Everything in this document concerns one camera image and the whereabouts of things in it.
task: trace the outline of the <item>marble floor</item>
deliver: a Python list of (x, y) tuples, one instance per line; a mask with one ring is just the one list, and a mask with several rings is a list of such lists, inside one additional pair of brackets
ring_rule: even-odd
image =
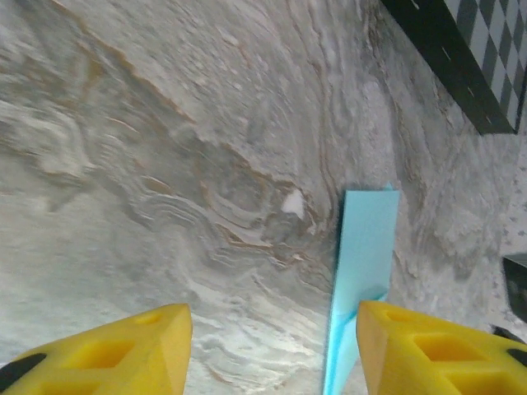
[(388, 182), (390, 301), (486, 328), (524, 140), (376, 0), (0, 0), (0, 360), (185, 302), (185, 393), (319, 393), (343, 191)]

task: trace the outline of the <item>white spot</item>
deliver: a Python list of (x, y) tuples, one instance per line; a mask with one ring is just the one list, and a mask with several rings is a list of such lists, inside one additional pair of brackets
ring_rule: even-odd
[(296, 214), (301, 220), (304, 219), (304, 198), (300, 189), (295, 189), (287, 195), (282, 204), (282, 211)]

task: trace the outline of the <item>black object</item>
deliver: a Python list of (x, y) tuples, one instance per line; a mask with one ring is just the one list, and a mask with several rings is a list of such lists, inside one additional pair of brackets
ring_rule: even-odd
[(518, 133), (525, 0), (382, 0), (481, 134)]
[(507, 354), (513, 357), (515, 360), (520, 362), (524, 367), (527, 368), (527, 352), (518, 350), (516, 348), (510, 348), (507, 350)]
[(35, 368), (46, 357), (46, 354), (29, 355), (21, 360), (14, 360), (0, 369), (0, 393), (6, 391), (24, 374)]
[(514, 333), (512, 333), (508, 329), (498, 327), (496, 325), (492, 325), (492, 327), (493, 327), (493, 331), (492, 331), (493, 335), (504, 337), (505, 339), (514, 340), (515, 342), (520, 342), (520, 343), (525, 344), (523, 340), (521, 340), (519, 337), (517, 337)]
[(509, 306), (516, 317), (527, 323), (527, 253), (506, 255), (502, 264)]

